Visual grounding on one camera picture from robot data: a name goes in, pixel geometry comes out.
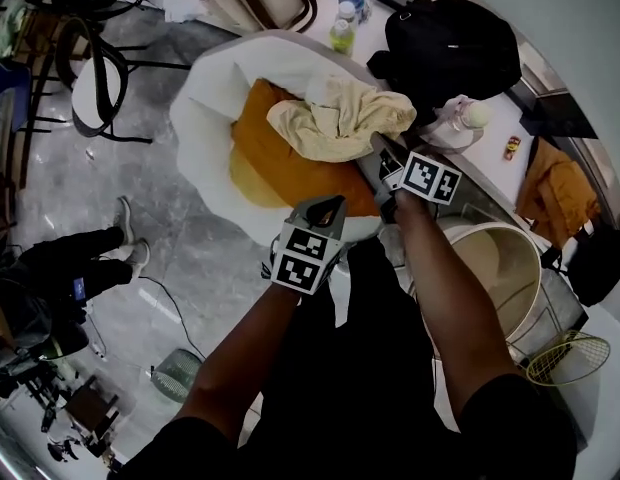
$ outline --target black shirt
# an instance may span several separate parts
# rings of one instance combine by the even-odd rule
[[[498,377],[470,398],[459,421],[460,434],[446,429],[432,407],[351,402],[333,412],[326,412],[323,404],[316,411],[300,408],[294,420],[264,413],[238,450],[203,420],[172,421],[121,476],[176,479],[244,473],[258,478],[262,473],[299,477],[329,471],[560,480],[574,472],[576,445],[568,418],[516,375]]]

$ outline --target wire basket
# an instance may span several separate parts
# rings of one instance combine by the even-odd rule
[[[568,331],[530,361],[526,376],[540,386],[564,386],[593,374],[609,356],[610,344],[606,340],[580,331]],[[562,368],[562,378],[555,381],[552,372],[562,361],[566,368]]]
[[[194,384],[201,361],[187,350],[170,353],[152,373],[152,384],[170,400],[183,403]]]

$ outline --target white sneaker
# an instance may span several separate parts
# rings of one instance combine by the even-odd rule
[[[121,245],[134,244],[134,231],[130,225],[130,216],[132,211],[130,210],[130,203],[125,196],[117,197],[117,209],[114,214],[113,227],[119,228],[123,231],[123,243]]]
[[[132,279],[136,279],[141,275],[141,271],[149,262],[150,245],[142,238],[135,244],[132,254],[124,263],[132,267]]]

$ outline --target orange jacket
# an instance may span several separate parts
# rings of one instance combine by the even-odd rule
[[[558,249],[600,212],[586,175],[568,155],[539,139],[517,200],[517,213],[534,220],[532,231]]]

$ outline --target black pants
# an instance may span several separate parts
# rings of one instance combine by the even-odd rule
[[[328,283],[303,298],[262,390],[264,419],[298,415],[304,406],[321,414],[342,415],[340,407],[354,414],[358,406],[368,413],[370,400],[388,410],[418,399],[432,406],[433,349],[416,301],[376,238],[354,246],[348,264],[347,322],[335,329]]]
[[[97,257],[123,243],[123,231],[109,228],[41,242],[24,252],[24,263],[45,298],[66,298],[73,294],[73,281],[83,278],[86,300],[132,278],[132,267],[119,260]]]

